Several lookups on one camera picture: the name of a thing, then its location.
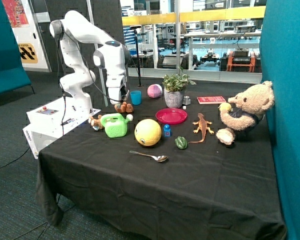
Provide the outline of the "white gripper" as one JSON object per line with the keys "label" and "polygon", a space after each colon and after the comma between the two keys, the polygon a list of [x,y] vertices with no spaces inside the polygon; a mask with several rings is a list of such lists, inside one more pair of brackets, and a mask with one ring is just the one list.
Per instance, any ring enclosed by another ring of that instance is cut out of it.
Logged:
{"label": "white gripper", "polygon": [[127,79],[124,74],[108,74],[106,87],[108,88],[108,96],[111,104],[115,105],[128,99],[130,91],[127,88]]}

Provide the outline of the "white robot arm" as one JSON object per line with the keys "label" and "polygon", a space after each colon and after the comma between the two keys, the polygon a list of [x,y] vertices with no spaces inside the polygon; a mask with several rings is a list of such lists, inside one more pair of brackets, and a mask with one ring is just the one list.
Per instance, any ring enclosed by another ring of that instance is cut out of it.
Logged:
{"label": "white robot arm", "polygon": [[85,57],[96,68],[106,71],[106,87],[112,104],[125,101],[129,95],[127,70],[130,53],[119,41],[88,21],[75,10],[68,11],[63,19],[50,23],[49,30],[57,42],[63,61],[73,69],[60,79],[63,90],[72,97],[75,113],[89,115],[93,111],[91,97],[83,91],[96,80]]}

